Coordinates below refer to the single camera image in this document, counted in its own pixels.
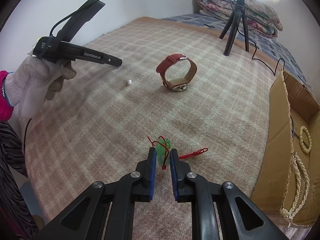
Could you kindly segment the left forearm pink sleeve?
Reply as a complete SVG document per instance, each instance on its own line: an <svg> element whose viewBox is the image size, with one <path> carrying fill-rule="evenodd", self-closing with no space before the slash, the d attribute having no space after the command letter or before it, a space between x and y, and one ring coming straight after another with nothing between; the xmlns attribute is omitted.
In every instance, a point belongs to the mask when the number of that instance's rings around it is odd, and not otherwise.
<svg viewBox="0 0 320 240"><path fill-rule="evenodd" d="M8 97L5 93L4 81L9 73L6 70L1 70L1 99L0 99L0 121L8 121L13 113L14 108L10 105Z"/></svg>

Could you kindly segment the left hand white glove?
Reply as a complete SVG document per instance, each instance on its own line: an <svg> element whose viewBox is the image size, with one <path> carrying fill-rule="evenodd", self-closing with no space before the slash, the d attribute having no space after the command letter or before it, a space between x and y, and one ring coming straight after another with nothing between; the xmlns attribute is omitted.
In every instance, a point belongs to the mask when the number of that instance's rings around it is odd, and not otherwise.
<svg viewBox="0 0 320 240"><path fill-rule="evenodd" d="M65 80L75 78L71 61L52 63L28 56L15 72L8 72L4 88L10 105L18 106L18 114L25 119L37 115L46 100L53 100Z"/></svg>

